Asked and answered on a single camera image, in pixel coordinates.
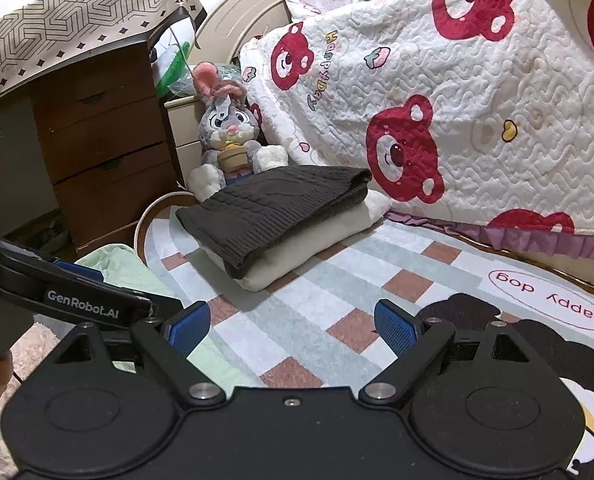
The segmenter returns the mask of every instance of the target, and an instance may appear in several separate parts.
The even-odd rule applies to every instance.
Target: silver bolt
[[[371,383],[368,384],[363,390],[366,392],[366,395],[369,396],[371,399],[389,399],[390,397],[394,397],[397,393],[397,389],[388,383]]]
[[[188,388],[193,399],[208,400],[214,399],[221,393],[221,388],[213,383],[197,383]]]

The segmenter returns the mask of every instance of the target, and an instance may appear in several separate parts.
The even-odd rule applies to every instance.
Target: white bear print blanket
[[[393,209],[594,234],[594,0],[374,0],[240,54],[269,142]]]

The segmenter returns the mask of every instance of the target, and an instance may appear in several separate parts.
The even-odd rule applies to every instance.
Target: beige fluffy rug
[[[58,342],[57,337],[48,328],[40,323],[35,323],[11,349],[14,371],[22,379],[25,379]],[[0,415],[6,402],[12,397],[18,387],[19,383],[15,378],[8,383],[8,388],[0,400]],[[0,432],[0,480],[8,479],[15,473],[16,467],[1,438]]]

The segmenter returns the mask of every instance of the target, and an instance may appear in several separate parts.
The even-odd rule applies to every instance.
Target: white fluffy paw
[[[253,155],[255,173],[288,166],[288,152],[283,146],[262,146]]]
[[[209,199],[220,189],[226,187],[223,172],[212,164],[194,168],[186,178],[186,188],[199,201]]]

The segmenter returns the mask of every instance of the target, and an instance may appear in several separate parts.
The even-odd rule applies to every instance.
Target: green object
[[[172,83],[178,81],[188,70],[186,68],[186,59],[188,59],[188,54],[190,53],[190,43],[188,41],[184,41],[181,47],[181,50],[178,50],[177,53],[174,54],[170,65],[162,74],[161,79],[157,81],[155,91],[157,92],[158,98],[166,95],[170,91],[168,87]]]
[[[106,283],[174,298],[172,291],[144,265],[135,250],[127,245],[110,244],[100,247],[76,263],[99,270]],[[210,336],[199,343],[188,360],[223,388],[228,396],[235,386],[258,386],[249,376],[226,361]],[[132,363],[115,365],[127,372],[134,371]]]

